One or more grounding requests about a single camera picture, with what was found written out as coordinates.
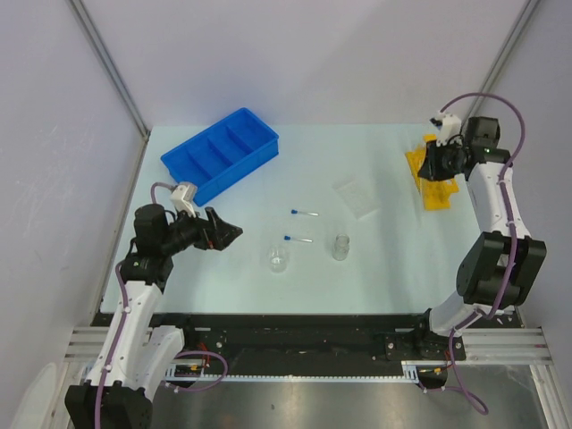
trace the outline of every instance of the metal pole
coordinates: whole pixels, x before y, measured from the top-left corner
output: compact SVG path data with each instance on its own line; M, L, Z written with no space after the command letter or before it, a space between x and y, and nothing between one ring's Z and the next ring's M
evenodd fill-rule
M530 24L532 21L535 13L538 11L538 8L543 1L544 0L527 0L526 4L523 6L520 14L518 15L517 20L510 29L509 35L505 39L502 48L494 59L491 69L488 71L483 85L481 85L478 92L492 92L499 76L504 70L504 67L509 62L509 58L514 52L515 47L524 36L525 31L528 28L528 24ZM483 102L484 98L475 98L472 105L468 109L465 120L471 116L477 116L479 110L483 105Z
M145 142L147 142L149 137L149 129L145 125L145 121L143 121L141 113L139 112L139 109L135 105L133 97L131 96L129 90L127 89L127 86L125 85L125 81L123 80L121 74L117 70L117 66L115 65L113 58L109 54L109 51L107 50L107 47L105 46L105 43L101 38L101 35L99 34L99 31L97 30L95 23L91 19L91 16L89 15L88 10L86 9L86 6L83 4L82 0L66 0L66 1L71 7L71 11L77 18L81 28L83 29L89 44L91 45L91 47L93 47L97 55L97 58L103 65L107 76L109 77L115 89L117 90L119 97L125 104L125 107L127 107L131 119L133 120L135 126L139 130L141 137L145 140Z

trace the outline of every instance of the yellow test tube rack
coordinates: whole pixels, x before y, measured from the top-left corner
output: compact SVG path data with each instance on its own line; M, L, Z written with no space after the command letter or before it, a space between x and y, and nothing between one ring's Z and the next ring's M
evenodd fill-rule
M437 137L433 134L424 136L425 144L432 140L437 140ZM449 196L450 194L458 192L458 185L455 179L451 179L450 181L427 181L417 175L425 160L425 146L419 146L416 150L407 152L405 157L408 159L411 175L423 198L425 210L450 208Z

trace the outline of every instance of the shiny metal floor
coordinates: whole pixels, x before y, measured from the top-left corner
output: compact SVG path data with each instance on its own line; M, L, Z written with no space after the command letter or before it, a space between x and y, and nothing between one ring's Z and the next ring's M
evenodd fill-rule
M490 409L455 392L424 395L400 383L222 383L211 391L160 388L153 429L546 428L527 366L463 367Z

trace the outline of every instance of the white wall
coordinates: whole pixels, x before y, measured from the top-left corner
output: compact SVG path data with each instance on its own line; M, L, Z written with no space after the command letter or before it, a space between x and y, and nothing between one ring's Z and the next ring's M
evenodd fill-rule
M572 393L572 2L544 2L503 73L495 93L525 117L525 147L515 162L515 193L533 237L548 256L524 305L526 321L544 328L554 361ZM482 114L500 118L500 143L514 149L512 113L487 102Z
M0 427L102 281L142 142L64 0L0 5Z
M524 0L86 0L143 116L424 122L480 87Z

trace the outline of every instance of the floor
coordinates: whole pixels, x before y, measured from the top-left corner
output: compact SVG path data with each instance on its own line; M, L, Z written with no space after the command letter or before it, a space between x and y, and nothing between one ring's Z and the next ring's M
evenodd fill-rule
M222 383L211 391L159 389L153 429L547 428L527 366L463 367L481 416L454 392L410 383Z
M405 153L422 142L430 125L274 129L280 154L208 203L224 221L242 227L243 235L224 252L189 248L175 256L157 312L422 313L455 290L458 266L479 229L462 178L451 209L423 208ZM173 183L160 156L199 131L153 129L115 262L127 252L133 214L150 202L151 184ZM156 193L161 204L171 206L167 190ZM356 216L368 207L373 212ZM292 208L320 216L292 215ZM339 233L350 239L343 262L332 257ZM285 242L284 235L314 242ZM290 252L279 274L271 272L267 256L276 244ZM112 275L102 312L115 310L118 293Z

